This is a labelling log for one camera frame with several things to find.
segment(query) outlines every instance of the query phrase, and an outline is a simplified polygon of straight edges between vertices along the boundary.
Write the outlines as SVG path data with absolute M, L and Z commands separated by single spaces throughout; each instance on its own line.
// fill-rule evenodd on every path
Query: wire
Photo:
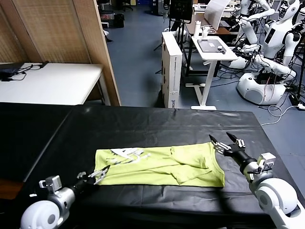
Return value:
M 219 86 L 224 86 L 224 85 L 228 85 L 228 84 L 232 84 L 232 83 L 237 83 L 237 82 L 239 82 L 239 80 L 233 81 L 233 82 L 230 82 L 230 83 L 224 83 L 224 84 L 214 85 L 214 86 L 211 86 L 211 87 L 219 87 Z
M 269 65 L 268 67 L 270 67 L 270 64 L 269 64 L 268 62 L 263 61 L 263 59 L 262 59 L 261 55 L 258 55 L 258 56 L 259 56 L 259 58 L 261 59 L 261 61 L 262 61 L 262 62 L 264 62 L 264 63 L 268 64 L 268 65 Z
M 215 83 L 215 82 L 220 81 L 220 80 L 221 80 L 221 78 L 220 78 L 220 79 L 217 79 L 217 80 L 212 81 L 212 83 Z
M 283 106 L 283 104 L 285 103 L 285 101 L 286 101 L 288 95 L 289 95 L 289 93 L 286 94 L 286 97 L 285 97 L 284 101 L 282 102 L 282 104 L 281 104 L 279 107 L 282 107 L 282 106 Z M 263 108 L 263 107 L 261 107 L 261 106 L 259 106 L 258 108 L 263 109 L 263 110 L 268 110 L 268 108 Z
M 269 78 L 268 78 L 268 80 L 267 80 L 267 82 L 265 84 L 265 87 L 264 87 L 264 100 L 265 101 L 266 101 L 266 86 L 268 85 L 270 78 L 271 78 L 271 73 L 270 73 Z
M 23 74 L 23 75 L 24 75 L 21 79 L 13 79 L 13 77 L 17 76 L 17 75 L 14 75 L 14 76 L 12 77 L 12 80 L 13 80 L 13 81 L 21 81 L 21 80 L 24 80 L 24 78 L 27 76 L 27 73 L 26 73 L 26 72 L 21 72 L 20 74 Z
M 271 111 L 270 111 L 270 108 L 271 108 L 271 107 L 276 107 L 276 108 L 280 109 L 281 114 L 280 114 L 280 115 L 275 115 L 275 114 L 271 113 Z M 288 109 L 292 108 L 292 107 L 298 107 L 298 106 L 290 106 L 290 107 L 288 107 L 284 112 L 283 112 L 283 110 L 282 110 L 279 106 L 277 106 L 277 105 L 271 105 L 271 106 L 269 106 L 269 107 L 268 107 L 268 112 L 269 112 L 272 116 L 274 116 L 274 117 L 279 117 L 279 119 L 278 119 L 276 122 L 273 122 L 273 123 L 264 123 L 264 124 L 261 124 L 261 126 L 264 126 L 264 125 L 271 125 L 271 124 L 276 124 L 276 123 L 278 123 L 278 122 L 281 120 L 282 116 L 286 113 L 286 111 L 287 111 Z

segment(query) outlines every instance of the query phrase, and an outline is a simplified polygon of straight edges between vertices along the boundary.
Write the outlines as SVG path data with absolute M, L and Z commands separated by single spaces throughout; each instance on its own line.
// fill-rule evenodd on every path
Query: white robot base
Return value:
M 240 95 L 258 105 L 274 105 L 282 98 L 286 88 L 282 84 L 258 84 L 259 73 L 245 73 L 239 80 L 237 90 Z

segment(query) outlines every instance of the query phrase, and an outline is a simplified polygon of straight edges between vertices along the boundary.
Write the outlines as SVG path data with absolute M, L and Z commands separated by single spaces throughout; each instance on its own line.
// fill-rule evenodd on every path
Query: black plastic sheet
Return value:
M 97 105 L 73 107 L 31 173 L 19 198 L 38 190 L 39 180 L 48 176 L 60 175 L 63 185 L 72 184 L 79 172 L 94 168 L 97 149 L 205 143 L 209 141 L 209 134 L 230 143 L 225 134 L 227 131 L 242 138 L 247 146 L 246 152 L 254 158 L 265 152 L 274 154 L 277 157 L 274 167 L 276 176 L 288 181 L 304 204 L 304 198 L 280 156 L 251 112 Z M 98 221 L 101 216 L 110 219 L 115 215 L 116 223 L 121 219 L 122 222 L 211 222 L 216 227 L 270 226 L 269 217 L 260 209 L 238 165 L 220 154 L 216 158 L 225 171 L 224 188 L 100 186 L 97 191 L 75 203 L 71 219 L 92 217 Z

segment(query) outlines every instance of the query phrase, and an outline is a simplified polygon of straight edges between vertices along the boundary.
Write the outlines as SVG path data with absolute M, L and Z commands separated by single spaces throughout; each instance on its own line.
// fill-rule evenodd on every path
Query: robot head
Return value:
M 300 7 L 300 0 L 282 0 L 278 19 L 284 21 L 293 18 Z

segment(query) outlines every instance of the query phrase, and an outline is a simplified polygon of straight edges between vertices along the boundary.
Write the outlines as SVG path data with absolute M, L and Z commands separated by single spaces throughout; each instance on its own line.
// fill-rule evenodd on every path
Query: black tablecloth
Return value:
M 48 176 L 60 175 L 64 185 L 71 184 L 79 172 L 94 167 L 97 149 L 205 143 L 209 141 L 209 134 L 230 143 L 226 131 L 244 139 L 246 151 L 252 157 L 258 158 L 265 152 L 274 154 L 277 157 L 274 172 L 288 181 L 297 190 L 299 200 L 305 203 L 253 113 L 99 105 L 72 108 L 18 199 L 32 193 L 34 187 L 38 187 L 38 181 Z M 41 127 L 39 132 L 44 133 L 44 128 Z M 74 216 L 74 220 L 81 220 L 94 216 L 99 221 L 101 217 L 106 220 L 115 216 L 113 224 L 121 222 L 120 219 L 201 225 L 210 222 L 216 226 L 270 223 L 237 164 L 222 155 L 217 155 L 217 161 L 225 171 L 224 188 L 100 186 L 97 191 L 75 203 L 71 218 Z
M 0 103 L 0 178 L 25 181 L 72 108 Z

